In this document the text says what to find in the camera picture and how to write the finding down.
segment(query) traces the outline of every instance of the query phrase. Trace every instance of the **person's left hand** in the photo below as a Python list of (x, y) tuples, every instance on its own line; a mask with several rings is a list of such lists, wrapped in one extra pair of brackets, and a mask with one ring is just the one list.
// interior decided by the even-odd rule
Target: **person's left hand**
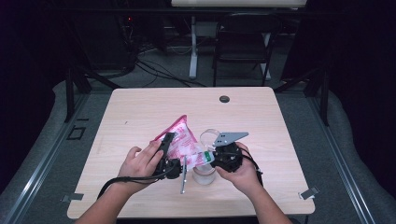
[[(118, 176), (131, 176), (131, 177), (143, 177), (143, 176), (151, 176), (155, 168), (163, 156), (163, 151), (160, 150), (157, 152), (158, 147), (161, 145), (161, 140), (151, 141), (149, 145), (142, 150), (140, 147), (133, 147), (128, 152), (124, 163), (120, 168), (120, 172)], [(154, 180), (141, 180), (141, 183), (128, 182), (123, 183), (119, 182), (120, 186), (123, 186), (126, 193), (129, 196), (137, 193), (138, 191), (146, 188), (151, 182)]]

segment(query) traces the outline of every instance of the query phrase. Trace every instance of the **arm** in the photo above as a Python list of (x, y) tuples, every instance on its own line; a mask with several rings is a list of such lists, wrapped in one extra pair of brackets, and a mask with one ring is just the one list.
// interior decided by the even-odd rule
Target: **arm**
[[(142, 151), (133, 147), (120, 168), (118, 176), (150, 176), (163, 156), (158, 151), (161, 141), (152, 141)], [(114, 223), (117, 215), (128, 199), (149, 185), (139, 183), (114, 183), (78, 220), (76, 223)]]
[[(239, 147), (248, 150), (245, 145), (241, 143), (236, 144)], [(243, 159), (241, 167), (239, 167), (239, 169), (234, 173), (228, 173), (220, 167), (216, 167), (216, 170), (221, 177), (231, 181), (237, 189), (247, 195), (253, 203), (257, 219), (260, 224), (291, 223), (265, 188), (260, 184), (256, 175), (256, 170), (251, 161)]]

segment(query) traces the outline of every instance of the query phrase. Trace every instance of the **wooden table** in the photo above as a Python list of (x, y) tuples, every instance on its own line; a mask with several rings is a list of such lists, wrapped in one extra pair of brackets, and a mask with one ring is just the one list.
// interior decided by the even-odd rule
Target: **wooden table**
[[(222, 103), (222, 95), (230, 97)], [(150, 140), (187, 115), (199, 139), (207, 129), (249, 132), (246, 144), (263, 171), (264, 187), (286, 214), (311, 214), (312, 199), (299, 198), (308, 189), (300, 163), (270, 88), (168, 88), (113, 91), (92, 145), (67, 215), (80, 217), (96, 200), (101, 187), (115, 177), (129, 149)], [(181, 177), (165, 179), (136, 193), (119, 217), (234, 217), (253, 216), (248, 198), (218, 174), (208, 186), (198, 185), (187, 172), (186, 193)]]

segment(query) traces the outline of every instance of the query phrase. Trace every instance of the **metal rail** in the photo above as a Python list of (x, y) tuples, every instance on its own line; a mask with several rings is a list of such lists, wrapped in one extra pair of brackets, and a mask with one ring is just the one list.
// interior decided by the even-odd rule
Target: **metal rail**
[(60, 146), (66, 135), (73, 129), (73, 123), (76, 120), (82, 107), (88, 100), (89, 95), (82, 94), (78, 97), (76, 102), (76, 113), (68, 123), (65, 123), (56, 137), (52, 148), (44, 155), (41, 162), (35, 168), (35, 172), (30, 177), (28, 183), (24, 187), (20, 197), (12, 206), (5, 223), (21, 223), (24, 215), (30, 207), (35, 195), (43, 184), (47, 174), (50, 172), (52, 164), (57, 159), (60, 152)]
[(356, 212), (361, 220), (361, 223), (374, 224), (375, 220), (366, 202), (364, 201), (359, 186), (357, 185), (352, 173), (350, 173), (347, 162), (345, 161), (344, 156), (332, 135), (332, 131), (328, 126), (326, 126), (323, 123), (322, 119), (320, 118), (320, 114), (318, 112), (319, 109), (318, 102), (313, 97), (308, 97), (307, 100), (311, 109), (314, 111), (315, 117), (318, 120), (321, 130), (323, 131), (327, 140), (329, 141), (333, 161), (338, 170), (338, 173), (341, 176), (341, 179), (344, 182), (350, 200), (355, 206)]

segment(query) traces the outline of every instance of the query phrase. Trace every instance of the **hand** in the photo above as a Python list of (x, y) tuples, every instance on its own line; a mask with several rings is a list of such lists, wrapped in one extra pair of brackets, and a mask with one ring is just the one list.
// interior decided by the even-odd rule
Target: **hand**
[[(144, 177), (151, 176), (155, 168), (163, 156), (163, 151), (157, 152), (158, 147), (161, 145), (161, 140), (151, 141), (149, 145), (142, 150), (140, 147), (133, 147), (128, 152), (124, 163), (120, 168), (118, 176), (131, 176), (131, 177)], [(134, 182), (128, 183), (115, 183), (124, 188), (126, 193), (131, 196), (134, 193), (146, 188), (153, 180), (139, 181), (147, 184), (140, 184)]]
[[(248, 151), (248, 147), (242, 143), (237, 142), (236, 145)], [(242, 154), (248, 156), (244, 150), (242, 150)], [(245, 158), (242, 160), (242, 165), (234, 173), (229, 173), (218, 166), (216, 171), (221, 177), (231, 181), (237, 189), (248, 197), (253, 195), (257, 189), (262, 189), (253, 163)]]

